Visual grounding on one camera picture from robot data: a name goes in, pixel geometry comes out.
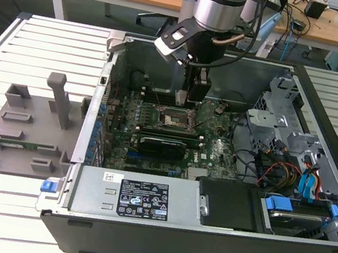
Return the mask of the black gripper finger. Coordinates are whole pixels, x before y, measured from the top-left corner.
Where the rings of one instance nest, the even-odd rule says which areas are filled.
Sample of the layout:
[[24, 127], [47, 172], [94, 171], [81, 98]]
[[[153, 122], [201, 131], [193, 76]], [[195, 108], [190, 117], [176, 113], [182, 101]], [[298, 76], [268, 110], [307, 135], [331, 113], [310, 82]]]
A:
[[185, 71], [184, 71], [184, 81], [183, 81], [181, 90], [188, 92], [188, 90], [190, 89], [190, 86], [192, 84], [192, 80], [194, 78], [195, 68], [193, 66], [186, 65], [184, 67], [184, 69], [185, 69]]
[[209, 68], [198, 68], [192, 79], [188, 93], [188, 100], [191, 102], [202, 101], [212, 86], [209, 78]]

